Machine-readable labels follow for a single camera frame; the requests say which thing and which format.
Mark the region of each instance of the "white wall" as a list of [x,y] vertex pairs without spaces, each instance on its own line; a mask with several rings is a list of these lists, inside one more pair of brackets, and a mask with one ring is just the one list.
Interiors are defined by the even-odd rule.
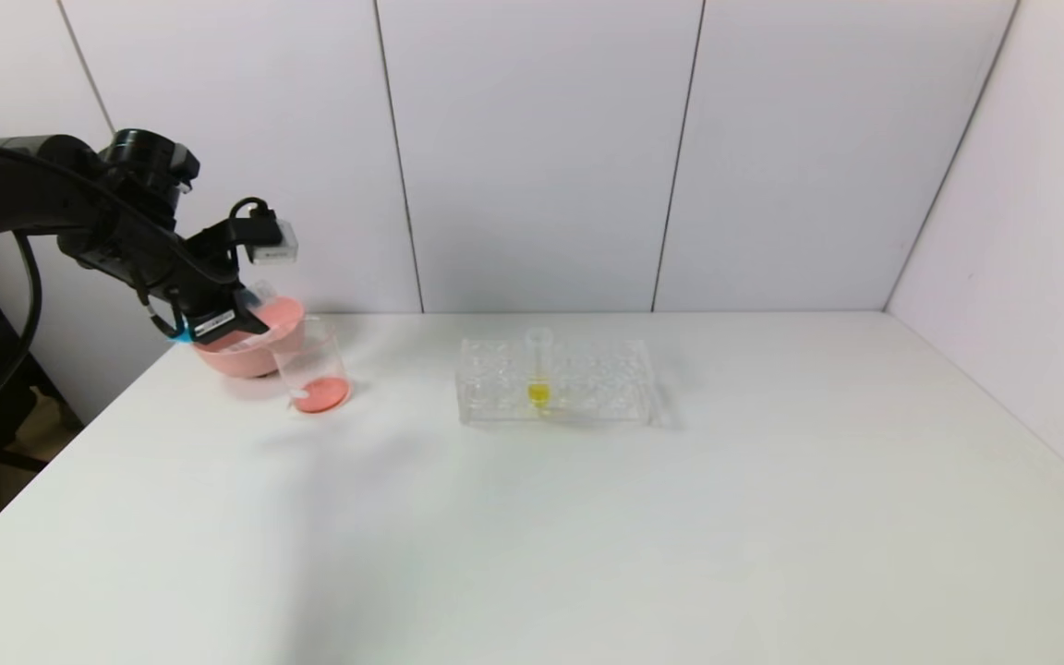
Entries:
[[1064,455],[1064,0],[1021,0],[890,311]]
[[[0,0],[0,136],[37,134],[71,134],[94,146],[110,136],[59,5]],[[88,419],[168,345],[130,287],[89,275],[64,256],[53,238],[32,244],[44,283],[32,353],[77,414]],[[0,235],[0,307],[17,329],[27,303],[16,243]]]
[[882,309],[1013,1],[706,4],[655,309]]
[[114,126],[199,157],[189,235],[249,195],[298,263],[244,268],[313,312],[420,312],[372,0],[65,0]]
[[427,312],[646,312],[700,0],[381,0]]

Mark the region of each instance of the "white table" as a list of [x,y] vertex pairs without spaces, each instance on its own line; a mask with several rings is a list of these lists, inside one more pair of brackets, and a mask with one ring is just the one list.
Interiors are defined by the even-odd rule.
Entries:
[[[0,514],[0,664],[1064,664],[1064,464],[878,314],[342,316],[177,348]],[[464,335],[645,338],[663,426],[458,422]]]

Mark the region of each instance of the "pink liquid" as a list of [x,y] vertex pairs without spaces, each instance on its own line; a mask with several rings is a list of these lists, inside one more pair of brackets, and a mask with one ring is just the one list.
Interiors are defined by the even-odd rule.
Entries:
[[318,413],[342,404],[351,395],[351,383],[347,383],[347,379],[325,376],[306,383],[303,389],[307,396],[295,397],[295,409],[303,413]]

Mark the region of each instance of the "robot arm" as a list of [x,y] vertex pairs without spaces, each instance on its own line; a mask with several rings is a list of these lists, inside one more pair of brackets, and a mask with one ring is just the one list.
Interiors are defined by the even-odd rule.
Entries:
[[[165,335],[207,344],[236,330],[263,333],[242,298],[236,250],[281,263],[297,245],[261,199],[237,202],[192,238],[178,236],[174,206],[199,169],[182,144],[144,130],[117,132],[100,155],[67,135],[0,139],[0,233],[54,234],[60,251],[127,283],[148,309],[150,296],[170,303],[173,326],[151,309]],[[248,218],[236,218],[248,203]]]

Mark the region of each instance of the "yellow liquid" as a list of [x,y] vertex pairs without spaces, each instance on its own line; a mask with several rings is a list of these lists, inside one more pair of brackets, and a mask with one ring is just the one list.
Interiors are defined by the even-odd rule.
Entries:
[[529,400],[532,405],[537,409],[544,409],[549,405],[549,400],[552,399],[552,388],[549,388],[548,383],[529,383]]

